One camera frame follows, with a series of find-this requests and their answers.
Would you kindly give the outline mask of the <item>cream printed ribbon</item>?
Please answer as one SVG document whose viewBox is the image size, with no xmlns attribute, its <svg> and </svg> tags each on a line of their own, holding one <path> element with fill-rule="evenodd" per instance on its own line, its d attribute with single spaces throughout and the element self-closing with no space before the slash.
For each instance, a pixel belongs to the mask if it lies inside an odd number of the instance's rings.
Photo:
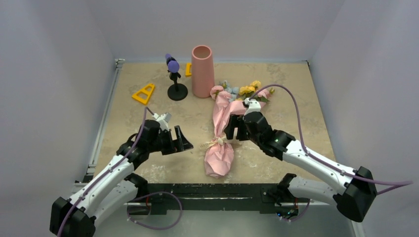
<svg viewBox="0 0 419 237">
<path fill-rule="evenodd" d="M 222 137 L 214 137 L 211 141 L 205 142 L 203 144 L 200 145 L 200 149 L 201 150 L 207 150 L 209 148 L 211 148 L 214 145 L 221 145 L 223 146 L 224 144 L 234 144 L 234 145 L 241 145 L 242 142 L 238 141 L 238 140 L 229 140 L 227 139 L 226 136 L 222 136 Z"/>
</svg>

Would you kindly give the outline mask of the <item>pink flower bouquet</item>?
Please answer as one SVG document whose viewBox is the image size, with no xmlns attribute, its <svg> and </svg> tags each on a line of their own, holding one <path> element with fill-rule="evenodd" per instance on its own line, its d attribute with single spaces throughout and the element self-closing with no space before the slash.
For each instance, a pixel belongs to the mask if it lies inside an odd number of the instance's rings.
<svg viewBox="0 0 419 237">
<path fill-rule="evenodd" d="M 225 136 L 224 129 L 229 116 L 243 115 L 246 111 L 243 101 L 261 88 L 261 82 L 255 80 L 242 87 L 231 87 L 227 81 L 223 81 L 211 89 L 210 96 L 215 101 L 212 114 L 214 137 Z M 206 150 L 204 157 L 206 175 L 213 178 L 226 176 L 231 169 L 233 160 L 234 149 L 231 144 L 212 146 Z"/>
</svg>

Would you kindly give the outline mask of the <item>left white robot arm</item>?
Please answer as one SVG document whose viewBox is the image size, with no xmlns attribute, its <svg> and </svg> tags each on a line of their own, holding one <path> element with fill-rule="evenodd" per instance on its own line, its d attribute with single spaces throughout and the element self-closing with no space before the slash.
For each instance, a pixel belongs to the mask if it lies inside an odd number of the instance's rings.
<svg viewBox="0 0 419 237">
<path fill-rule="evenodd" d="M 58 237 L 91 237 L 100 223 L 123 204 L 152 197 L 148 181 L 135 174 L 135 170 L 151 153 L 164 156 L 194 147 L 178 125 L 174 131 L 175 139 L 170 129 L 161 128 L 161 123 L 145 120 L 97 176 L 75 194 L 59 197 L 52 204 L 50 232 Z"/>
</svg>

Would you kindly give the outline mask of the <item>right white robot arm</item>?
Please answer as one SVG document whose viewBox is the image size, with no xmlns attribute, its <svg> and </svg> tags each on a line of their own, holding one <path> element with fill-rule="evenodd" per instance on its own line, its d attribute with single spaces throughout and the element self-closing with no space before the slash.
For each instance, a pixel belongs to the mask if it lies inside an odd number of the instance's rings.
<svg viewBox="0 0 419 237">
<path fill-rule="evenodd" d="M 260 112 L 247 115 L 230 115 L 224 130 L 228 140 L 250 140 L 267 156 L 296 165 L 320 182 L 292 178 L 277 188 L 280 199 L 304 197 L 336 206 L 346 218 L 362 222 L 377 196 L 371 171 L 363 166 L 358 169 L 339 164 L 302 145 L 294 136 L 276 130 Z"/>
</svg>

